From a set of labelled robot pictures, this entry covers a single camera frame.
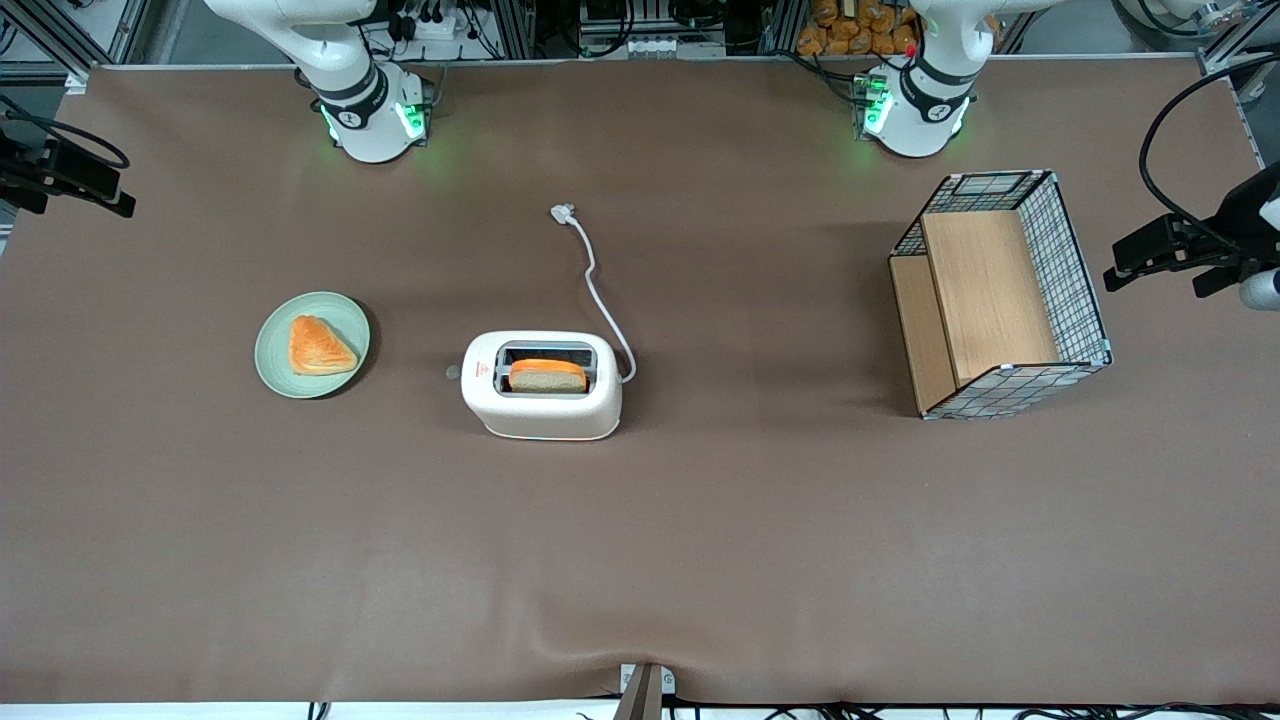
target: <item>toaster slot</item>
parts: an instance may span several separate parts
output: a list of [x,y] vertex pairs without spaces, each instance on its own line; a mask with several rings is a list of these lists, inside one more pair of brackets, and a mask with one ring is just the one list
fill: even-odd
[[[518,360],[562,360],[582,368],[586,391],[575,393],[515,392],[511,389],[511,366]],[[508,342],[498,348],[493,384],[504,397],[541,397],[580,400],[595,387],[595,350],[585,342]]]

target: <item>green led light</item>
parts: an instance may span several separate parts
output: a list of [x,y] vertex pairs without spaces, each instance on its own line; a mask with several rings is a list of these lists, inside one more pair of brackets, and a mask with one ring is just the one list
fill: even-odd
[[884,118],[888,117],[888,111],[893,109],[893,94],[884,91],[881,94],[879,100],[877,100],[867,110],[867,132],[879,132],[884,129]]
[[396,104],[396,114],[399,115],[401,124],[404,126],[404,132],[410,137],[421,137],[426,128],[426,120],[422,118],[422,109],[416,105],[404,106],[399,102]]
[[965,101],[960,105],[960,109],[956,110],[956,123],[951,126],[951,135],[960,132],[960,127],[964,124],[964,111],[968,109],[969,109],[969,99],[965,97]]
[[320,114],[324,115],[324,122],[329,126],[329,137],[332,137],[334,142],[338,142],[338,128],[333,126],[333,117],[329,115],[329,109],[320,105]]

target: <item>power plug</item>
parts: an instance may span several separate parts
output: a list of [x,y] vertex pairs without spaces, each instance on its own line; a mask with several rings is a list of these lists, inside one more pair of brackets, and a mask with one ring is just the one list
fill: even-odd
[[570,205],[568,202],[563,205],[557,205],[552,208],[552,217],[556,218],[557,223],[567,225],[568,219],[573,217],[573,206]]

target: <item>bread slice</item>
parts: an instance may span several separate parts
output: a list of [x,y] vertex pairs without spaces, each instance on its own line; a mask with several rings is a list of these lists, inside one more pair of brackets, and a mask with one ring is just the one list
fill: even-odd
[[335,375],[356,369],[356,354],[315,315],[298,315],[289,325],[289,365],[298,375]]
[[586,392],[586,373],[564,360],[516,360],[508,382],[512,392]]

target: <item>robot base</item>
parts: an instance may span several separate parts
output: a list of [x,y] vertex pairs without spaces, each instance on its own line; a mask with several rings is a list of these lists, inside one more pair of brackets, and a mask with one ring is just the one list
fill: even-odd
[[[344,127],[326,113],[334,143],[361,163],[387,163],[413,145],[425,145],[431,122],[431,97],[424,99],[422,78],[394,63],[378,67],[387,74],[387,100],[364,128]],[[430,83],[426,87],[434,90]]]
[[927,158],[946,147],[947,141],[960,132],[968,100],[946,120],[931,123],[902,97],[901,73],[897,69],[883,64],[870,70],[869,76],[870,85],[879,86],[881,90],[870,92],[870,105],[855,115],[855,122],[861,123],[861,135],[874,137],[899,155]]

